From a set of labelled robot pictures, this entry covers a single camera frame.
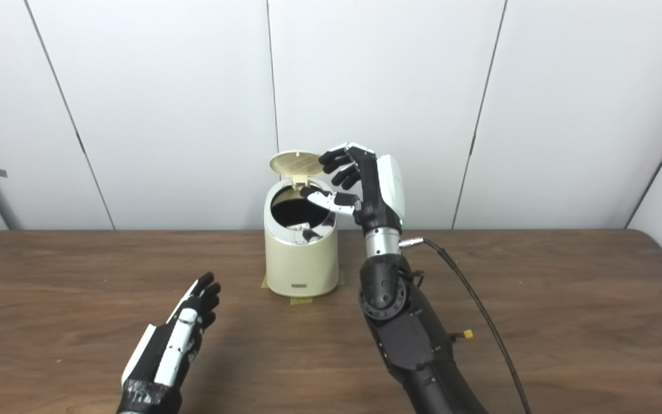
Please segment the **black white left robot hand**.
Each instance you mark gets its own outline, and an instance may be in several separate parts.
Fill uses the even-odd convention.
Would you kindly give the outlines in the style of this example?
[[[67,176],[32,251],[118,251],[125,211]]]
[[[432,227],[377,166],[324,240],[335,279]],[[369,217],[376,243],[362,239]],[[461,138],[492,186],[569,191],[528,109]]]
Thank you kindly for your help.
[[[181,387],[215,322],[221,285],[213,273],[194,281],[165,323],[150,324],[121,375],[118,413],[177,413]]]

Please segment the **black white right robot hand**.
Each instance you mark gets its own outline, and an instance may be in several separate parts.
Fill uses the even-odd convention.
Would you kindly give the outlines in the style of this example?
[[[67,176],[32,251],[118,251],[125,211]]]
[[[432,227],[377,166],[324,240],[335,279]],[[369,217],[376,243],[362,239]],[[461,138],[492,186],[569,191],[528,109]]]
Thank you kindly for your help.
[[[405,192],[402,174],[391,155],[378,155],[355,143],[340,144],[318,158],[322,170],[334,175],[341,192],[305,187],[301,196],[335,214],[353,217],[370,233],[379,228],[402,232]]]

